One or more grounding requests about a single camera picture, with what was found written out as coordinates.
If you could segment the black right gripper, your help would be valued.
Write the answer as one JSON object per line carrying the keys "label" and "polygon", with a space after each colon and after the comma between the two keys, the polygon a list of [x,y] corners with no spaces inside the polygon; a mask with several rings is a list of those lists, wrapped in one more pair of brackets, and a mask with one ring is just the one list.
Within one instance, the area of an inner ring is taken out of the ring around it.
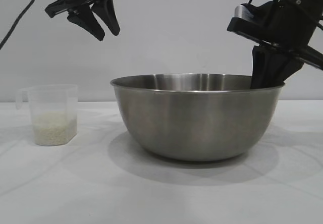
{"label": "black right gripper", "polygon": [[303,62],[322,69],[322,53],[308,45],[315,29],[322,29],[321,21],[322,0],[249,0],[237,6],[229,32],[291,56],[272,56],[267,48],[254,46],[250,87],[281,85]]}

